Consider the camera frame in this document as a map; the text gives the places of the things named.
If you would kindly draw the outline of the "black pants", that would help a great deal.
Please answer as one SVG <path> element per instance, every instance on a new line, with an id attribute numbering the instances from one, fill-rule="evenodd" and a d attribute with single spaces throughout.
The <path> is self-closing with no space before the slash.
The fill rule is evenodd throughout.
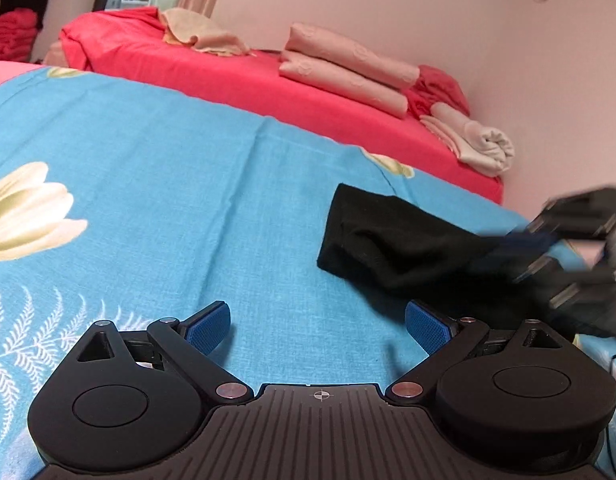
<path id="1" fill-rule="evenodd" d="M 472 234 L 401 198 L 342 184 L 329 207 L 317 266 L 442 318 L 471 316 L 492 328 L 535 318 L 566 338 L 616 338 L 616 294 L 606 310 L 587 304 L 552 310 L 516 282 L 534 254 L 533 244 L 521 239 L 527 228 Z"/>

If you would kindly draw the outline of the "rolled beige blanket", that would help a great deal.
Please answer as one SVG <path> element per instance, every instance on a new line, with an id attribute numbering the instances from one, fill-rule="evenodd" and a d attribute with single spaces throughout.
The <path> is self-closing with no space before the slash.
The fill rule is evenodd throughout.
<path id="1" fill-rule="evenodd" d="M 500 177 L 512 168 L 515 148 L 500 129 L 485 126 L 448 104 L 438 102 L 419 121 L 464 165 L 487 177 Z"/>

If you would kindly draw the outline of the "blue floral bed sheet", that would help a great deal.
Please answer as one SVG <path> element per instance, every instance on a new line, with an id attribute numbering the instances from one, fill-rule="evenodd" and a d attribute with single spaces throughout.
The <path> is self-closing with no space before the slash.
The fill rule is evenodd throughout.
<path id="1" fill-rule="evenodd" d="M 472 234 L 532 221 L 271 118 L 0 62 L 0 479 L 616 479 L 614 337 L 554 330 L 550 402 L 385 397 L 428 353 L 413 301 L 317 266 L 342 184 Z M 209 359 L 253 399 L 75 400 L 96 320 L 215 301 L 231 328 Z"/>

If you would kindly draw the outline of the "red crumpled cloth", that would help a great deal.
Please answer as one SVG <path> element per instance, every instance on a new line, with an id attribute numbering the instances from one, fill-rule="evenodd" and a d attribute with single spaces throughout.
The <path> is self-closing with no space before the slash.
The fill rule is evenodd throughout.
<path id="1" fill-rule="evenodd" d="M 460 84 L 439 68 L 419 65 L 419 78 L 413 86 L 404 91 L 409 103 L 409 111 L 415 118 L 430 115 L 431 107 L 445 103 L 465 116 L 470 116 L 470 108 Z"/>

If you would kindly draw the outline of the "lower pink pillow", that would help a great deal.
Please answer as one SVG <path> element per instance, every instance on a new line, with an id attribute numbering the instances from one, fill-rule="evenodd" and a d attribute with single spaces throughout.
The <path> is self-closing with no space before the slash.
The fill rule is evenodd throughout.
<path id="1" fill-rule="evenodd" d="M 279 73 L 287 79 L 374 107 L 396 118 L 408 114 L 408 99 L 403 93 L 319 58 L 283 51 Z"/>

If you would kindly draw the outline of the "red bed sheet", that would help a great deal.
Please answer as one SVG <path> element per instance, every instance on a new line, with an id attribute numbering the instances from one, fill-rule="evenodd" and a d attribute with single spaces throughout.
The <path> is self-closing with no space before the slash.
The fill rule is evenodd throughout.
<path id="1" fill-rule="evenodd" d="M 362 146 L 502 203 L 499 178 L 457 160 L 413 116 L 382 110 L 284 78 L 277 56 L 256 51 L 217 56 L 168 44 L 163 15 L 154 6 L 91 12 L 65 25 L 44 61 L 178 90 Z"/>

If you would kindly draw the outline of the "peach towel on bed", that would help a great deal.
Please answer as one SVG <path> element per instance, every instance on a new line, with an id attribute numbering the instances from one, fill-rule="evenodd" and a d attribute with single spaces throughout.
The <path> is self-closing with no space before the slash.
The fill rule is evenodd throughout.
<path id="1" fill-rule="evenodd" d="M 203 14 L 182 8 L 158 13 L 165 27 L 163 42 L 218 56 L 249 55 L 250 48 L 234 32 L 224 29 Z"/>

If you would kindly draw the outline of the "red clothes pile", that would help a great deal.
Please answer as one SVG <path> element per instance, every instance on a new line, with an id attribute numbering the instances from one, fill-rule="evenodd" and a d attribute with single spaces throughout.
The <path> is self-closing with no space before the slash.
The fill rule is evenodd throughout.
<path id="1" fill-rule="evenodd" d="M 38 35 L 37 25 L 37 13 L 30 9 L 0 15 L 0 61 L 26 63 Z"/>

